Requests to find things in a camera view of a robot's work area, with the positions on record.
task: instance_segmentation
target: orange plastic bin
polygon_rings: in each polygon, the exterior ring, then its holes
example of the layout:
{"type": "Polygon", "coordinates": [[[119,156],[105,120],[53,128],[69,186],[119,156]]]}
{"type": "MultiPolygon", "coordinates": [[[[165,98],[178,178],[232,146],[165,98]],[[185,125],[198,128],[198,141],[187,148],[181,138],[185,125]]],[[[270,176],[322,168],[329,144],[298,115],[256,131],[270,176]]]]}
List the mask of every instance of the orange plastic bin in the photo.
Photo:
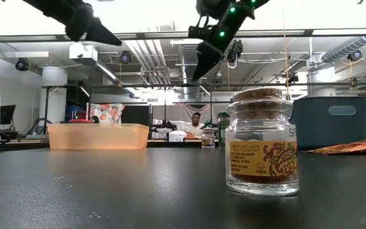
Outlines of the orange plastic bin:
{"type": "Polygon", "coordinates": [[[142,149],[149,127],[139,124],[51,124],[51,149],[142,149]]]}

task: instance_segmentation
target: small jar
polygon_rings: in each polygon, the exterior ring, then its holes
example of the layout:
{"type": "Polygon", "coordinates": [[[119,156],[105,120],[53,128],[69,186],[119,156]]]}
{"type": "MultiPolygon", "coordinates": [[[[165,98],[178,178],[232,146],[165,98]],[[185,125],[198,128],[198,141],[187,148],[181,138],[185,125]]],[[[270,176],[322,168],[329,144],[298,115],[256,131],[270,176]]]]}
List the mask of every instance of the small jar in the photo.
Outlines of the small jar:
{"type": "Polygon", "coordinates": [[[224,149],[226,147],[226,128],[229,126],[230,118],[227,112],[219,112],[217,117],[219,121],[219,148],[224,149]]]}
{"type": "Polygon", "coordinates": [[[293,104],[279,88],[253,88],[227,107],[226,182],[234,191],[289,195],[299,190],[293,104]]]}
{"type": "Polygon", "coordinates": [[[215,136],[213,128],[204,128],[201,136],[202,148],[215,148],[215,136]]]}

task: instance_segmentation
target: man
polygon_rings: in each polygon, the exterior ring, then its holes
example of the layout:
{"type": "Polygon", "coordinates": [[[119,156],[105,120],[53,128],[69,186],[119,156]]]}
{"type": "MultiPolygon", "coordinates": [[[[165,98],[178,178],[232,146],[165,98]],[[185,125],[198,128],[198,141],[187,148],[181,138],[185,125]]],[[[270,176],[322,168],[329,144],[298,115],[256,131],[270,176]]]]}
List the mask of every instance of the man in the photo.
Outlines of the man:
{"type": "Polygon", "coordinates": [[[201,136],[201,125],[200,125],[201,114],[196,112],[191,117],[191,125],[184,128],[187,133],[187,138],[195,138],[201,136]]]}

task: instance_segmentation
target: teal plastic bin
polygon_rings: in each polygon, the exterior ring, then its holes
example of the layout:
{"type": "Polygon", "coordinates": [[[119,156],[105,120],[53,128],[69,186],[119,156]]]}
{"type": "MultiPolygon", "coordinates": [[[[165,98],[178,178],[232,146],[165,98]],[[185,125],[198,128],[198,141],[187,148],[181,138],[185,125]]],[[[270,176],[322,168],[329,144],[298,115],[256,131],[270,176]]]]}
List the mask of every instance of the teal plastic bin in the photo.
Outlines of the teal plastic bin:
{"type": "Polygon", "coordinates": [[[297,147],[317,149],[366,139],[366,97],[308,97],[294,101],[297,147]]]}

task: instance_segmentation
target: black table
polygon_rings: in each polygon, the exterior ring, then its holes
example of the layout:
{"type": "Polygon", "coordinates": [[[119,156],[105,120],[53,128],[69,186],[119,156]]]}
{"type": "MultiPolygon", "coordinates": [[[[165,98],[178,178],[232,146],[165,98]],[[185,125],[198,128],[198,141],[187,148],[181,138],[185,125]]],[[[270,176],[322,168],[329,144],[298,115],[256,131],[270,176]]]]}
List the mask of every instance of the black table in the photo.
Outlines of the black table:
{"type": "Polygon", "coordinates": [[[0,228],[366,228],[366,155],[299,161],[277,198],[229,191],[218,149],[0,153],[0,228]]]}

